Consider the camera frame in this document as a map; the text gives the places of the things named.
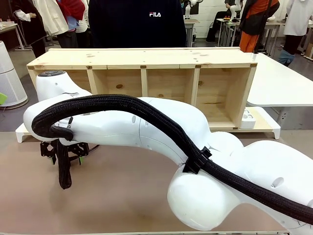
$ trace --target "black pole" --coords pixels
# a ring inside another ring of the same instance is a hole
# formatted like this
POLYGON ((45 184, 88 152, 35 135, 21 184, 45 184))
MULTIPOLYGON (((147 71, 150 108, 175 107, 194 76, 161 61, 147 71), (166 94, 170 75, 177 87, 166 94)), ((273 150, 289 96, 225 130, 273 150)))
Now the black pole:
POLYGON ((272 0, 269 0, 268 2, 268 8, 263 16, 263 19, 262 19, 262 22, 261 22, 261 26, 260 26, 260 34, 259 34, 259 38, 258 38, 258 42, 256 43, 255 47, 254 47, 254 51, 253 53, 254 54, 257 54, 258 51, 259 51, 259 47, 260 47, 260 44, 261 44, 261 41, 262 41, 262 38, 263 38, 263 33, 264 33, 264 30, 265 30, 265 25, 266 25, 266 22, 268 21, 268 14, 269 14, 269 10, 270 10, 270 6, 272 4, 272 0))

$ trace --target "white wall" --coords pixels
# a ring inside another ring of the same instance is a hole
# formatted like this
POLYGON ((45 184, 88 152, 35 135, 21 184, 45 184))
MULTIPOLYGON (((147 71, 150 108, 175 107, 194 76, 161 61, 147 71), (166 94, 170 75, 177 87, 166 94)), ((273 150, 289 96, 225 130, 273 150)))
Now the white wall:
MULTIPOLYGON (((280 7, 275 13, 277 19, 282 19, 286 14, 286 5, 288 0, 279 0, 280 7)), ((192 19, 197 19, 200 23, 196 24, 196 35, 198 38, 206 38, 210 25, 213 23, 218 11, 226 11, 224 0, 204 0, 199 4, 199 14, 192 15, 192 19)), ((279 36, 283 36, 284 27, 281 27, 279 36)))

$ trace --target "wooden top panel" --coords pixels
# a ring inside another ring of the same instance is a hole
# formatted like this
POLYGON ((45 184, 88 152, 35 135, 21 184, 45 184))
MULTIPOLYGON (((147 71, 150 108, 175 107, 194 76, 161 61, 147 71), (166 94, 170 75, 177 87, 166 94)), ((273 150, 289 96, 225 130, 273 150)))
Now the wooden top panel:
POLYGON ((30 62, 30 70, 45 69, 188 69, 255 66, 238 47, 153 49, 50 49, 30 62))

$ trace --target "fila logo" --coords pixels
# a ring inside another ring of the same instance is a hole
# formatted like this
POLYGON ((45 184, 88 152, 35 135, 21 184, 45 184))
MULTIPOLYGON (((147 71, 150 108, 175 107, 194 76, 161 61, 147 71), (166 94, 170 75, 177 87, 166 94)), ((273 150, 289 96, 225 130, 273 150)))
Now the fila logo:
POLYGON ((161 13, 157 13, 157 12, 150 12, 150 17, 161 17, 161 13))

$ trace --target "green sticky note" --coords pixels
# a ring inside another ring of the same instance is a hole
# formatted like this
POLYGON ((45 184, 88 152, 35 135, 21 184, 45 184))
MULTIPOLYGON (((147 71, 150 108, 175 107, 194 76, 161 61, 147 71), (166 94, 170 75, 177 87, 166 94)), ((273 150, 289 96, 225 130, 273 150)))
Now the green sticky note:
POLYGON ((8 97, 2 93, 0 93, 0 105, 4 104, 8 97))

